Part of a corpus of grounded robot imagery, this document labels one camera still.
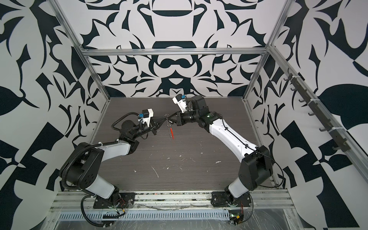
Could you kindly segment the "large keyring with red handle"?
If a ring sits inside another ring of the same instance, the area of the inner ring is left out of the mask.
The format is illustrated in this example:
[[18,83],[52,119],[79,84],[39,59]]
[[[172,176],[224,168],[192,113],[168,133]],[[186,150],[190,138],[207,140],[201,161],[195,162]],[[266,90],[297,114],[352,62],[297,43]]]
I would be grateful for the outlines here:
[[169,131],[169,134],[170,134],[170,138],[171,138],[172,140],[174,140],[174,134],[173,134],[172,124],[171,124],[171,122],[170,122],[170,120],[169,120],[169,115],[168,115],[168,114],[166,114],[166,115],[165,115],[165,118],[166,118],[166,126],[167,126],[168,131]]

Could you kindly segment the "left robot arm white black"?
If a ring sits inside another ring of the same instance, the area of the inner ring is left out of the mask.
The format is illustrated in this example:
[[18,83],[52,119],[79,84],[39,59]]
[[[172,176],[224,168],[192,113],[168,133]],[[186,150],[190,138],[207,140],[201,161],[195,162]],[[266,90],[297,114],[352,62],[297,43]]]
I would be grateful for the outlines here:
[[80,143],[59,172],[62,187],[110,199],[118,192],[118,188],[99,175],[101,163],[134,153],[140,144],[138,138],[146,139],[150,132],[156,135],[167,118],[167,115],[144,117],[142,113],[130,112],[111,125],[112,130],[119,132],[116,140],[97,144]]

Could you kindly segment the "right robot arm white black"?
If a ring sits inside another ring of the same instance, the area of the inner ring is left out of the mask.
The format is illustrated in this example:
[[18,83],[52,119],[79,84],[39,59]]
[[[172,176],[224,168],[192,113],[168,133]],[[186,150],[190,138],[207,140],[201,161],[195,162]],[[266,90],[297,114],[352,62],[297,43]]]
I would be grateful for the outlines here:
[[241,163],[238,177],[225,188],[227,197],[236,200],[255,190],[273,174],[273,159],[265,146],[256,146],[243,138],[224,120],[223,116],[210,111],[203,96],[187,98],[178,94],[172,98],[180,111],[169,120],[182,126],[197,123],[208,133],[218,138],[230,149]]

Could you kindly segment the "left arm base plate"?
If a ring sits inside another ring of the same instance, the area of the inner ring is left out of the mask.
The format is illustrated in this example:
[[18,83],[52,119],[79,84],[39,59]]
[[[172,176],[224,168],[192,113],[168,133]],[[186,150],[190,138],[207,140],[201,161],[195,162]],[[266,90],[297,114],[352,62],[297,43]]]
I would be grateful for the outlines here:
[[125,209],[133,205],[135,202],[136,193],[113,193],[109,198],[102,198],[100,196],[96,197],[94,202],[94,209],[108,209],[108,208],[118,208]]

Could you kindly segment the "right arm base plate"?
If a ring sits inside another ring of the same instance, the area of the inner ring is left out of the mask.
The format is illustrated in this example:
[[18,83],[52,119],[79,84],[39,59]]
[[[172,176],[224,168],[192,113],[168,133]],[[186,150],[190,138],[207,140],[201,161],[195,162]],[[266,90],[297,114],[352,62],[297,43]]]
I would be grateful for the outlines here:
[[239,198],[234,198],[230,192],[220,191],[211,193],[211,205],[215,208],[225,207],[250,207],[251,197],[249,193],[241,195]]

